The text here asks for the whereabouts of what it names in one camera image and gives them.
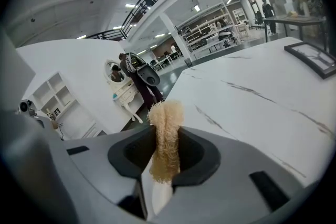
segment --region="column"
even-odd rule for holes
[[[187,46],[185,45],[184,40],[178,35],[173,22],[170,20],[170,18],[167,16],[166,13],[162,13],[160,15],[160,18],[161,18],[162,22],[164,23],[164,25],[167,27],[168,31],[171,33],[171,35],[174,38],[176,44],[180,48],[184,59],[189,58],[190,61],[192,62],[193,59],[190,55],[190,51],[188,50]]]

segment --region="carved table leg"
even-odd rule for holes
[[[143,123],[142,119],[140,119],[139,116],[131,110],[131,108],[128,106],[127,103],[125,103],[123,105],[124,105],[125,109],[127,111],[129,111],[140,123]]]

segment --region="marble countertop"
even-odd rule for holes
[[[287,37],[184,70],[168,96],[184,106],[183,126],[246,142],[307,186],[332,157],[336,76],[322,80],[284,51]]]

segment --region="beige fluffy object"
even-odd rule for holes
[[[157,103],[148,113],[148,118],[156,127],[156,151],[150,173],[155,181],[167,183],[180,172],[177,131],[184,119],[182,104],[178,101]]]

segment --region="mirror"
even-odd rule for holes
[[[105,72],[107,77],[113,82],[120,83],[125,79],[125,74],[116,62],[108,61],[105,64]]]

